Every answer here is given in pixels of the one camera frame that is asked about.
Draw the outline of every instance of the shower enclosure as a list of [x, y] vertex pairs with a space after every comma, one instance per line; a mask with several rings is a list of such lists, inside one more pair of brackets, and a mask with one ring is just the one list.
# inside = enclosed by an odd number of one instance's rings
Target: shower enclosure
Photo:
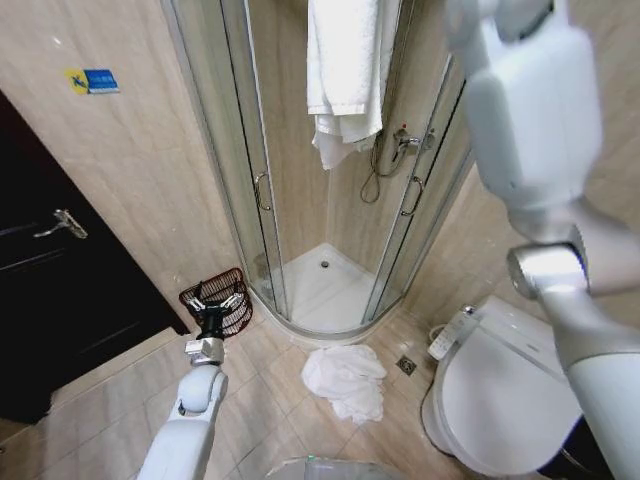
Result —
[[[400, 2], [385, 128], [324, 171], [306, 109], [307, 2], [163, 1], [252, 292], [297, 333], [362, 334], [406, 293], [469, 166], [443, 2]], [[402, 127], [419, 145], [400, 152]]]

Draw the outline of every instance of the basket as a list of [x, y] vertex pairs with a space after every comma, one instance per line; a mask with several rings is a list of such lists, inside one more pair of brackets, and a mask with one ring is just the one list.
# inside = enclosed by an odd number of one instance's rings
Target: basket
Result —
[[[180, 293], [178, 298], [180, 299], [180, 303], [185, 307], [187, 306], [187, 302], [194, 297], [196, 288], [198, 288], [198, 285], [194, 285]], [[239, 268], [232, 268], [202, 283], [200, 300], [205, 302], [212, 300], [222, 301], [234, 293], [242, 294], [243, 298], [242, 302], [234, 308], [231, 313], [225, 315], [222, 321], [222, 334], [224, 338], [229, 338], [240, 333], [249, 324], [251, 315], [253, 315], [253, 305], [251, 304], [247, 286], [244, 283], [242, 271]], [[191, 316], [198, 325], [202, 326], [199, 318], [193, 314]]]

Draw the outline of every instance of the toilet lid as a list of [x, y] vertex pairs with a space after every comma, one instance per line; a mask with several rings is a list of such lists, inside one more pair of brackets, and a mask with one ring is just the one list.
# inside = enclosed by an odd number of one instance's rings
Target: toilet lid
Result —
[[477, 470], [537, 470], [560, 450], [579, 419], [566, 379], [538, 365], [482, 328], [449, 362], [441, 411], [452, 439]]

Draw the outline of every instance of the hanging towel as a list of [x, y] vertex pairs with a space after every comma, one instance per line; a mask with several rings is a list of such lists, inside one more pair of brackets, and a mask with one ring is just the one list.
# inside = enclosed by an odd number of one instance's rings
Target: hanging towel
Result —
[[314, 394], [327, 398], [340, 419], [360, 425], [382, 420], [380, 385], [387, 371], [366, 345], [316, 350], [302, 369], [302, 381]]
[[399, 0], [310, 0], [307, 104], [325, 170], [382, 129]]

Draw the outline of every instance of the robotic hand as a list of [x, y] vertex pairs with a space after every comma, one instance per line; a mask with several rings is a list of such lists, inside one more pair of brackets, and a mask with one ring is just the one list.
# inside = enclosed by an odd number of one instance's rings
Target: robotic hand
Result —
[[617, 478], [640, 472], [640, 331], [591, 295], [640, 286], [640, 242], [584, 197], [602, 124], [591, 43], [566, 0], [447, 0], [478, 171], [531, 244], [507, 261], [549, 316], [560, 362]]
[[189, 301], [189, 310], [200, 318], [202, 333], [185, 348], [194, 368], [180, 381], [178, 397], [151, 444], [138, 480], [196, 480], [205, 474], [216, 416], [228, 384], [220, 369], [224, 362], [223, 320], [242, 301], [242, 295], [235, 293], [223, 302], [203, 302], [199, 290]]

